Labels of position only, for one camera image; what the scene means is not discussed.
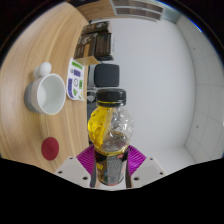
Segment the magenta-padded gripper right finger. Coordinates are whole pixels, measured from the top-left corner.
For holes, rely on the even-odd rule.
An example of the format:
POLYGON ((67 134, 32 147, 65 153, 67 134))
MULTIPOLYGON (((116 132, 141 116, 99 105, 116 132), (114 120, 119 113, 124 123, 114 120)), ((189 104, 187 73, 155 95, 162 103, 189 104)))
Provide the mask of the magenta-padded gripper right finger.
POLYGON ((128 147, 126 187, 140 188, 166 176, 154 157, 146 157, 133 146, 128 147))

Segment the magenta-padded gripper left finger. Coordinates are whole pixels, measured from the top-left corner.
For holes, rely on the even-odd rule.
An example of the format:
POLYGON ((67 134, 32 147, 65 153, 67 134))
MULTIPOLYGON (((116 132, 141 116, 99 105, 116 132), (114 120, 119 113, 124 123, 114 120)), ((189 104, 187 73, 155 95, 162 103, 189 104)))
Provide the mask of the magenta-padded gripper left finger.
POLYGON ((55 171, 55 175, 84 188, 96 184, 96 163, 94 146, 83 150, 78 156, 69 156, 55 171))

